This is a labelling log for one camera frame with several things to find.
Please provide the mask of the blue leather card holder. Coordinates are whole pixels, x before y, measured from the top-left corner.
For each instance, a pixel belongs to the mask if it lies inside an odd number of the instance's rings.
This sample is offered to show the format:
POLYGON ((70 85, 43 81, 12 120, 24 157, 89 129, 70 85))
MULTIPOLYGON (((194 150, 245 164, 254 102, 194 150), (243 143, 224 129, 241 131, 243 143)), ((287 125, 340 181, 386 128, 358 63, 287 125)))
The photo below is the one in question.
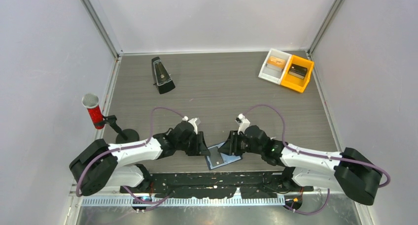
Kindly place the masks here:
MULTIPOLYGON (((217 148, 219 148, 219 147, 220 147, 223 143, 224 143, 224 142, 218 143, 218 144, 216 144, 216 145, 212 145, 212 146, 208 147, 208 149, 210 149, 210 148, 212 148, 212 147, 217 147, 217 148)), ((234 162, 236 162, 236 161, 240 161, 240 160, 242 160, 242 159, 243 159, 243 157, 242 157, 242 156, 228 156, 228 155, 226 155, 226 154, 222 154, 222 153, 221 153, 221 155, 222 155, 222 158, 223 158, 223 160, 224 160, 224 163, 223 163, 223 164, 221 164, 221 165, 218 165, 218 166, 216 166, 216 167, 212 167, 212 166, 211 166, 210 161, 209 161, 210 156, 206 156, 206 162, 207 162, 207 166, 208 166, 208 169, 209 169, 209 170, 214 170, 214 169, 217 169, 217 168, 220 168, 220 167, 226 166, 226 165, 228 165, 228 164, 231 164, 231 163, 234 163, 234 162)))

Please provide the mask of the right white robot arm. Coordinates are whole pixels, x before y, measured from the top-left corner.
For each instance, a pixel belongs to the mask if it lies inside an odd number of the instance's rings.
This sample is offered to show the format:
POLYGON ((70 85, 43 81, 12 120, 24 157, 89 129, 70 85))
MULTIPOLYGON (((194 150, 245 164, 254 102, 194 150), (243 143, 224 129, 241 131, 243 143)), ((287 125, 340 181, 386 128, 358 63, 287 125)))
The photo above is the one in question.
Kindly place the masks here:
POLYGON ((309 150, 270 138, 258 126, 249 126, 244 132, 230 131, 218 151, 229 156, 258 154, 267 164, 284 167, 281 184, 288 191, 327 188, 344 192, 363 205, 374 204, 383 175, 354 148, 343 152, 309 150))

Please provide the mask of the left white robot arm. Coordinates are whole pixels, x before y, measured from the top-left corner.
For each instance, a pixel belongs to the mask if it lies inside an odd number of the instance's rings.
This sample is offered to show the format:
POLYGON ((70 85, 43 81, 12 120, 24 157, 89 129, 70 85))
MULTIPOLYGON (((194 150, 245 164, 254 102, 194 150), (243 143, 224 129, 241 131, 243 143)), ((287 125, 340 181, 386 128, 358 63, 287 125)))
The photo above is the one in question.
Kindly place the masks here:
POLYGON ((154 161, 184 151, 188 156, 209 156, 204 134, 197 129, 198 119, 182 121, 167 132, 149 139, 130 143, 107 144, 95 140, 70 164, 77 182, 76 192, 93 195, 105 188, 127 186, 144 193, 150 189, 151 179, 142 161, 154 161))

